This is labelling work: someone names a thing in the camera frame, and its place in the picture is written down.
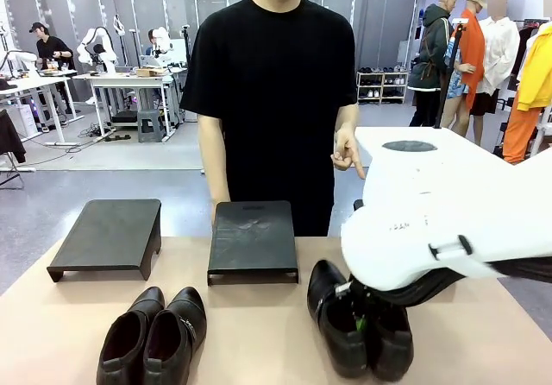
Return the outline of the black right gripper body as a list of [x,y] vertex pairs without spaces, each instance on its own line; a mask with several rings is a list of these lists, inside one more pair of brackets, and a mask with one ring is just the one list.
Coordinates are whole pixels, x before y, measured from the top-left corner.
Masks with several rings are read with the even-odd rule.
[[353,314],[356,317],[367,316],[380,303],[379,298],[353,275],[350,275],[346,281],[337,284],[334,292],[337,298],[351,301]]

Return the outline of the black round-toe shoe with buckle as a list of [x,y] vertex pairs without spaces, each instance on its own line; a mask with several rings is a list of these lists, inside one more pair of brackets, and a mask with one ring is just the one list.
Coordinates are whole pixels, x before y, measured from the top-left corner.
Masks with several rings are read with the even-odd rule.
[[318,261],[310,274],[307,306],[334,370],[345,378],[360,378],[367,370],[367,345],[364,334],[355,328],[351,301],[335,295],[335,286],[344,281],[333,262]]

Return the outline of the black pointed shoe with buckle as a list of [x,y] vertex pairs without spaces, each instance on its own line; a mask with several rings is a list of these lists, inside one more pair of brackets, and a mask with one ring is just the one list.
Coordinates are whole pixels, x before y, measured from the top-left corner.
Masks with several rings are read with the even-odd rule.
[[185,287],[154,318],[143,353],[143,385],[186,385],[206,332],[202,298],[196,288]]

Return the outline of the black pointed leather shoe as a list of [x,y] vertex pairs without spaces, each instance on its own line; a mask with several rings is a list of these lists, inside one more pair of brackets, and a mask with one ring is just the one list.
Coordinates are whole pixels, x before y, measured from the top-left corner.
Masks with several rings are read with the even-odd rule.
[[159,287],[149,287],[111,325],[97,366],[97,385],[142,385],[143,353],[151,325],[165,308]]

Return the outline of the person's left forearm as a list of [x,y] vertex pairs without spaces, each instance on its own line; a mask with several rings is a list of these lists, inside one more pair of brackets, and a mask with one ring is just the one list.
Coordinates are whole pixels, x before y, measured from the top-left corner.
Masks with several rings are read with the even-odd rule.
[[347,129],[355,131],[358,124],[359,105],[348,104],[340,107],[337,113],[335,131]]

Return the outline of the person's right forearm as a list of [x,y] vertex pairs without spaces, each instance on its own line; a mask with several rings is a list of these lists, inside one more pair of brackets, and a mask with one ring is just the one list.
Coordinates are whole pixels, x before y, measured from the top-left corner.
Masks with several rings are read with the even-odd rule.
[[198,138],[211,201],[216,207],[221,202],[230,201],[221,120],[199,115]]

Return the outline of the scuffed black shoe stand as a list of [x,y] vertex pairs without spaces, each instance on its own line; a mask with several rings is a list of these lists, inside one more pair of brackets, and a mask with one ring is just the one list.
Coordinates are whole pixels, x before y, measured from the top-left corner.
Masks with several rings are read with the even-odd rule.
[[286,201],[218,204],[207,284],[268,283],[299,283],[290,204]]

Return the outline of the person in black t-shirt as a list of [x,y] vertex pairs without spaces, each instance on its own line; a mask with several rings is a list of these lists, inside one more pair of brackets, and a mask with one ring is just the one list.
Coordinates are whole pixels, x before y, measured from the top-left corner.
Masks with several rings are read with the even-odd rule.
[[180,102],[221,120],[230,202],[288,202],[299,237],[328,234],[336,118],[348,104],[354,31],[310,0],[241,0],[208,16]]

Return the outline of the person in black cap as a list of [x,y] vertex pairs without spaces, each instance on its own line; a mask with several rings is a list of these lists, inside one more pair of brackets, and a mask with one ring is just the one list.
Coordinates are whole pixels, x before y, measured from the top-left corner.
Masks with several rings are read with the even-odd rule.
[[50,35],[44,24],[34,22],[29,32],[37,37],[37,64],[41,70],[47,69],[49,61],[54,61],[59,70],[63,65],[66,65],[69,70],[75,69],[72,50],[60,38]]

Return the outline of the person's left hand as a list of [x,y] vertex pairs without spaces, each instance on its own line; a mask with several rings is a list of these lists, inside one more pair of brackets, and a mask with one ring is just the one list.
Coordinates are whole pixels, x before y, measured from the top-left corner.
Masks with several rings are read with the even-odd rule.
[[352,123],[344,123],[335,132],[335,149],[331,160],[336,169],[346,171],[354,167],[360,179],[366,178]]

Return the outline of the person's right hand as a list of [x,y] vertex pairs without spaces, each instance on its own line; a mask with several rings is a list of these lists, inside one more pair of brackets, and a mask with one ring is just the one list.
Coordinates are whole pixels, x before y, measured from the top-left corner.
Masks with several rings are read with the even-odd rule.
[[215,224],[216,221],[216,209],[221,203],[228,203],[230,199],[228,197],[222,199],[213,199],[211,202],[211,225]]

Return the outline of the large white table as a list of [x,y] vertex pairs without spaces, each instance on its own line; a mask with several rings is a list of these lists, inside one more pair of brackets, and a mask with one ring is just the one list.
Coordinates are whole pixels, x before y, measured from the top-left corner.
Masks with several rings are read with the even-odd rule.
[[461,165],[509,167],[498,156],[449,129],[360,127],[356,138],[374,161],[455,161]]

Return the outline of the white shoe rack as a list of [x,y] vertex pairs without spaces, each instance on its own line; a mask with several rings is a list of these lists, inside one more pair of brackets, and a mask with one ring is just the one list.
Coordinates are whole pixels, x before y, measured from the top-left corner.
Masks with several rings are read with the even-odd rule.
[[359,104],[403,103],[408,72],[403,66],[361,67],[356,74]]

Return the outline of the mannequin in dark green jacket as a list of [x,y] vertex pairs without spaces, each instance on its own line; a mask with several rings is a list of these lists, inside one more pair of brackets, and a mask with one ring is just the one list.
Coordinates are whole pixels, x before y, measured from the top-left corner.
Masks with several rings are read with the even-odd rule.
[[447,70],[444,55],[453,32],[449,18],[456,1],[438,0],[424,11],[423,36],[408,82],[408,89],[414,91],[416,100],[410,127],[435,125]]

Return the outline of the mannequin with orange scarf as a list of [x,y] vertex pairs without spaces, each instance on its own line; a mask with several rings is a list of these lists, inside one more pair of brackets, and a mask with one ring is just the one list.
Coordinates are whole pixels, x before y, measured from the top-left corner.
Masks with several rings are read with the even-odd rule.
[[466,136],[477,86],[485,73],[485,37],[477,15],[486,6],[487,0],[466,0],[461,18],[465,19],[467,23],[462,25],[461,30],[459,30],[459,26],[456,27],[445,53],[445,62],[449,64],[455,41],[461,34],[448,82],[440,125],[445,129],[452,126],[452,131],[462,137]]

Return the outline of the yellow hoodie orange trousers outfit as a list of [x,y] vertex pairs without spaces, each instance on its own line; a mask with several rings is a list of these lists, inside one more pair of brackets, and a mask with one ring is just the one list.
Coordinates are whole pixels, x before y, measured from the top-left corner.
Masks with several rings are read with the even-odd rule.
[[530,38],[518,79],[503,146],[504,160],[512,165],[524,160],[541,112],[552,104],[552,21]]

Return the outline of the grey plastic stool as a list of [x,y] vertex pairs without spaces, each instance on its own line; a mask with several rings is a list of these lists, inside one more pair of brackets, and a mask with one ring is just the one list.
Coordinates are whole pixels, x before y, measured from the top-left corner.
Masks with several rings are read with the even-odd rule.
[[138,111],[137,130],[139,143],[162,142],[166,136],[166,129],[162,122],[160,111]]

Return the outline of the figure in white shirt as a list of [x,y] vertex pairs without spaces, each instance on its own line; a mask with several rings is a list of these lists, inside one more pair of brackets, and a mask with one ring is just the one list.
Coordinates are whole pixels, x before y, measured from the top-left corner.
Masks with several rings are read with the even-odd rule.
[[487,18],[480,21],[485,38],[484,77],[477,87],[471,115],[494,113],[500,86],[510,77],[518,54],[517,24],[507,16],[508,0],[487,0]]

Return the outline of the dark clothes on rack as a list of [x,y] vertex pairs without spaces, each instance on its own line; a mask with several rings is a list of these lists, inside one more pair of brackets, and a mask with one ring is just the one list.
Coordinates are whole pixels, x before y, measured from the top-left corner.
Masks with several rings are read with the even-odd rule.
[[511,70],[511,75],[508,82],[508,90],[515,91],[518,87],[518,75],[520,73],[522,63],[527,50],[527,41],[538,31],[541,25],[548,22],[543,19],[524,19],[523,26],[519,29],[520,43],[518,46],[517,57],[514,66]]

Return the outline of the white desk with cardboard box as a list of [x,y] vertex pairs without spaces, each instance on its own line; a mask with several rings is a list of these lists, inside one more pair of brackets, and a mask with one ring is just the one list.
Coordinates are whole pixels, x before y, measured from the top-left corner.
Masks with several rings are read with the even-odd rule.
[[137,112],[159,110],[165,125],[166,142],[185,121],[179,108],[186,70],[168,67],[168,74],[157,78],[139,78],[135,73],[87,73],[76,78],[91,88],[93,104],[102,125],[113,132],[122,128],[137,129]]

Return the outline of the white storage box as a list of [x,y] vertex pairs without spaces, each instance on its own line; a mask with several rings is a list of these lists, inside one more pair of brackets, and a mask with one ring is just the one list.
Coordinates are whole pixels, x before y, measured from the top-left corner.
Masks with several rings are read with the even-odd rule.
[[6,111],[16,131],[23,138],[33,138],[39,135],[33,112],[28,104],[8,105]]

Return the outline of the black jacket on chair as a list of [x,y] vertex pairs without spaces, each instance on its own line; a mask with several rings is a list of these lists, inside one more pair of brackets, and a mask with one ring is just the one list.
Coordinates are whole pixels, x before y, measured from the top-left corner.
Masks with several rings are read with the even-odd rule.
[[26,150],[6,110],[0,110],[0,155],[12,154],[18,163],[26,162]]

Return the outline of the white desk with black hat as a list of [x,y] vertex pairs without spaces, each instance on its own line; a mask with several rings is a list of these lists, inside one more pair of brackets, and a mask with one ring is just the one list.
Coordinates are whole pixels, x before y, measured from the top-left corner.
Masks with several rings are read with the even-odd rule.
[[47,134],[53,124],[57,138],[53,142],[46,142],[47,147],[71,148],[78,147],[80,143],[69,142],[65,139],[63,127],[60,121],[61,115],[66,115],[66,105],[69,104],[70,116],[66,124],[77,122],[83,116],[75,109],[69,86],[71,79],[66,76],[28,77],[14,79],[8,82],[15,88],[0,91],[0,104],[28,103],[31,112],[38,117],[37,132],[25,136],[23,141],[29,141],[40,135]]

